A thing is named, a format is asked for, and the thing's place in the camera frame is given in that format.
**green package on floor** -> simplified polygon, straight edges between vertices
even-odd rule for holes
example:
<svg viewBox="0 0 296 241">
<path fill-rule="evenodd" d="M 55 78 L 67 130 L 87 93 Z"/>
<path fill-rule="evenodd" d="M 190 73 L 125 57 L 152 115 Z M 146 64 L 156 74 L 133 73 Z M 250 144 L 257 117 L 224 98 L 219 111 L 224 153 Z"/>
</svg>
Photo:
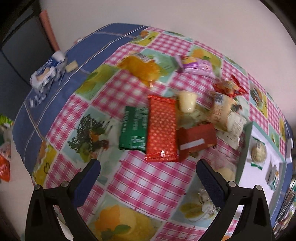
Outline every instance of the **green package on floor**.
<svg viewBox="0 0 296 241">
<path fill-rule="evenodd" d="M 126 106 L 119 149 L 146 151 L 148 108 Z"/>
</svg>

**purple snack package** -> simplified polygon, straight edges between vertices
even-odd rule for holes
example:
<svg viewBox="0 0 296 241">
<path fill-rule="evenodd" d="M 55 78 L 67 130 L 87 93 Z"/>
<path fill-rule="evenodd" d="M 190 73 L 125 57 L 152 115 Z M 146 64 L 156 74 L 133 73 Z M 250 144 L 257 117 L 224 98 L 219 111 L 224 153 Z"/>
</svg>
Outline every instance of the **purple snack package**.
<svg viewBox="0 0 296 241">
<path fill-rule="evenodd" d="M 186 55 L 176 55 L 175 59 L 180 66 L 181 73 L 202 75 L 215 79 L 212 64 L 207 60 Z"/>
</svg>

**red snack package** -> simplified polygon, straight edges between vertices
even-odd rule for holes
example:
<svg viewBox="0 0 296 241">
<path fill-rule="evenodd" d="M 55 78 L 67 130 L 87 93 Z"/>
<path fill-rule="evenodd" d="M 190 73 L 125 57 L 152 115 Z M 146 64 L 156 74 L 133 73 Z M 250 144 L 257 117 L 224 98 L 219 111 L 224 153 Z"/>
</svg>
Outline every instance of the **red snack package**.
<svg viewBox="0 0 296 241">
<path fill-rule="evenodd" d="M 217 84 L 213 84 L 214 90 L 221 94 L 234 98 L 238 95 L 244 95 L 248 92 L 240 85 L 234 75 L 231 75 L 232 80 L 222 80 Z"/>
<path fill-rule="evenodd" d="M 10 165 L 3 156 L 0 155 L 0 179 L 9 182 L 10 180 Z"/>
<path fill-rule="evenodd" d="M 176 144 L 176 100 L 148 95 L 149 117 L 147 161 L 178 161 Z"/>
<path fill-rule="evenodd" d="M 212 123 L 189 129 L 180 128 L 177 130 L 177 136 L 180 161 L 185 160 L 192 152 L 217 145 L 216 130 Z"/>
</svg>

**open box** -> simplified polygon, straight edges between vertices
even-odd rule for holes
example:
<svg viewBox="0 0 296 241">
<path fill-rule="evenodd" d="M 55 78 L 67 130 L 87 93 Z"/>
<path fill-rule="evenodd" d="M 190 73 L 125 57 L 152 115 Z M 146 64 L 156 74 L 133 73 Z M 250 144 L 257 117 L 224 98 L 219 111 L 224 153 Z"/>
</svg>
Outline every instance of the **open box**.
<svg viewBox="0 0 296 241">
<path fill-rule="evenodd" d="M 248 123 L 244 127 L 244 130 L 245 145 L 242 149 L 241 156 L 237 164 L 235 181 L 240 187 L 245 188 L 253 188 L 257 184 L 261 185 L 266 196 L 270 217 L 272 217 L 281 194 L 287 164 L 282 154 L 279 152 L 279 149 L 257 123 L 254 121 Z M 265 163 L 262 166 L 262 170 L 251 166 L 251 148 L 253 137 L 264 142 L 266 146 L 267 156 Z M 272 168 L 271 159 L 273 163 L 278 165 L 279 170 L 279 182 L 275 191 L 271 190 L 267 184 L 269 172 Z M 239 206 L 237 209 L 237 214 L 241 213 L 242 208 L 243 206 Z"/>
</svg>

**paper cup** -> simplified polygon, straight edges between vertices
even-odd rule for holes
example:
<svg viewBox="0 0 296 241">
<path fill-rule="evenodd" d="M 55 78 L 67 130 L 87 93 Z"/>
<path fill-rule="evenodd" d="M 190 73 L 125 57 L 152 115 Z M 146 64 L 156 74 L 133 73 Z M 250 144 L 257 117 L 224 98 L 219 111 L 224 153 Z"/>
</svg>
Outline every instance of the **paper cup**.
<svg viewBox="0 0 296 241">
<path fill-rule="evenodd" d="M 195 109 L 197 94 L 190 91 L 179 92 L 180 111 L 184 113 L 192 113 Z"/>
</svg>

